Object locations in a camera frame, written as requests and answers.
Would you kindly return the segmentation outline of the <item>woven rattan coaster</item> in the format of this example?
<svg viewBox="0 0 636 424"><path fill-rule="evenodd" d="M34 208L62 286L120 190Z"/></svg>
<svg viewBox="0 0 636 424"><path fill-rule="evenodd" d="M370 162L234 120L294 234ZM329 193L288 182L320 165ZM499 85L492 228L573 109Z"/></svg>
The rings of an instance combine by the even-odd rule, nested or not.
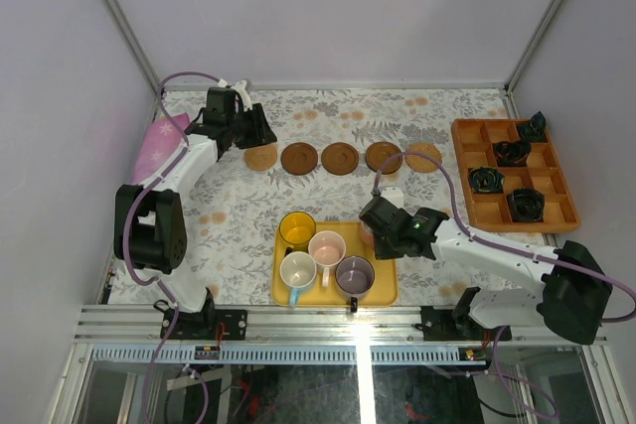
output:
<svg viewBox="0 0 636 424"><path fill-rule="evenodd" d="M266 171L272 168L278 158L276 144L258 146L246 149L243 160L246 166L253 171Z"/></svg>
<svg viewBox="0 0 636 424"><path fill-rule="evenodd" d="M430 143L412 143L406 148L405 160L407 165L418 173L435 172L438 164L442 163L442 155L438 148Z"/></svg>

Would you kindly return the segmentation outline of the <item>salmon pink mug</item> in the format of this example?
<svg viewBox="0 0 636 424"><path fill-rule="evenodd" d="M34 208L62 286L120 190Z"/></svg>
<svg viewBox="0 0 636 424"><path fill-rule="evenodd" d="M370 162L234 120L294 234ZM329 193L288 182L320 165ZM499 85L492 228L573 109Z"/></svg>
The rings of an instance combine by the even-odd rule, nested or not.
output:
<svg viewBox="0 0 636 424"><path fill-rule="evenodd" d="M360 228L360 238L368 246L374 245L373 232L363 223Z"/></svg>

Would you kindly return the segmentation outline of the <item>brown wooden coaster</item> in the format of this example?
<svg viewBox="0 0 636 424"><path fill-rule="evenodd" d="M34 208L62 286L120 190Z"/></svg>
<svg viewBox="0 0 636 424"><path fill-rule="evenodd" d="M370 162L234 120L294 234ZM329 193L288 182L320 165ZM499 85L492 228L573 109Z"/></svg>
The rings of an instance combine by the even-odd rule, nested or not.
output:
<svg viewBox="0 0 636 424"><path fill-rule="evenodd" d="M375 142L370 145L365 153L365 162L374 172L377 172L383 164L383 175L397 172L402 165L402 156L399 155L401 149L391 142Z"/></svg>
<svg viewBox="0 0 636 424"><path fill-rule="evenodd" d="M282 168L294 176L311 173L318 164L316 149L305 142L296 142L284 148L280 157Z"/></svg>
<svg viewBox="0 0 636 424"><path fill-rule="evenodd" d="M348 143L332 143L323 150L321 163L330 174L348 175L358 167L359 153Z"/></svg>

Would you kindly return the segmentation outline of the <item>purple black-handled mug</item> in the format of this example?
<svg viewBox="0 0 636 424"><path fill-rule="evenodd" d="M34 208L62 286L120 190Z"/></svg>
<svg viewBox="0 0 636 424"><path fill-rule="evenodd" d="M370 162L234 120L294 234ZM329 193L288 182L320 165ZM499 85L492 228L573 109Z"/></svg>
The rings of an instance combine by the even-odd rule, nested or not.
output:
<svg viewBox="0 0 636 424"><path fill-rule="evenodd" d="M358 312L360 302L370 293L376 279L373 265L361 256L345 258L336 267L338 292L347 302L352 314Z"/></svg>

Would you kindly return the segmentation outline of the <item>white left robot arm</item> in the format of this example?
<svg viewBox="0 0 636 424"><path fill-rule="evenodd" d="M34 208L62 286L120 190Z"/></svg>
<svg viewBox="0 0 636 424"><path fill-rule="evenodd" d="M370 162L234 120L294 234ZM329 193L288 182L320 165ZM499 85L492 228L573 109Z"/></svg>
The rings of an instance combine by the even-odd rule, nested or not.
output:
<svg viewBox="0 0 636 424"><path fill-rule="evenodd" d="M186 264L188 234L182 198L231 148L276 142L261 103L242 79L216 79L195 117L164 113L148 133L151 171L115 194L115 256L139 286L157 285L170 305L185 313L183 327L196 339L210 337L218 316L204 305L208 291Z"/></svg>

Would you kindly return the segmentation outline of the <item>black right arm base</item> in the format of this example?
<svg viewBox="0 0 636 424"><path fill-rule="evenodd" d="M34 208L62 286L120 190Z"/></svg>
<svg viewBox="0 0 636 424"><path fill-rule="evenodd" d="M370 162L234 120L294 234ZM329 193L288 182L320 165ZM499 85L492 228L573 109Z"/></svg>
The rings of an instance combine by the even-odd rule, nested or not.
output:
<svg viewBox="0 0 636 424"><path fill-rule="evenodd" d="M478 287L467 288L453 309L434 306L420 307L420 323L415 327L422 331L428 342L483 341L494 339L500 327L487 329L469 316L469 306Z"/></svg>

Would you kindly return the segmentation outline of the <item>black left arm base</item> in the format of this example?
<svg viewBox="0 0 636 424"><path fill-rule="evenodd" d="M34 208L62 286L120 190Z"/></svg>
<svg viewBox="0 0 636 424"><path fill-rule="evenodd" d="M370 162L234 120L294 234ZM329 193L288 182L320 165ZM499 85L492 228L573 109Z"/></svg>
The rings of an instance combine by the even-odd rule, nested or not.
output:
<svg viewBox="0 0 636 424"><path fill-rule="evenodd" d="M169 340L237 342L244 341L247 329L248 311L244 309L219 309L214 297L208 293L203 309L199 312L180 312L176 325L171 326L174 309L167 300L157 300L155 311L163 315L160 336Z"/></svg>

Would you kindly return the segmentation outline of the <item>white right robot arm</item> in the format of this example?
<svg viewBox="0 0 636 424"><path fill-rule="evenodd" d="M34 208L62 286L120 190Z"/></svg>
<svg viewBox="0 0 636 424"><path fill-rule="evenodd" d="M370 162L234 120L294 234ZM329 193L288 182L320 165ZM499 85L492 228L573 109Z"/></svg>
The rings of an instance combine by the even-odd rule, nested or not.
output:
<svg viewBox="0 0 636 424"><path fill-rule="evenodd" d="M467 288L450 313L449 326L464 339L503 327L546 326L579 345L594 342L612 288L587 249L535 246L480 232L445 212L421 208L415 214L379 194L363 207L379 259L425 257L481 269L513 288Z"/></svg>

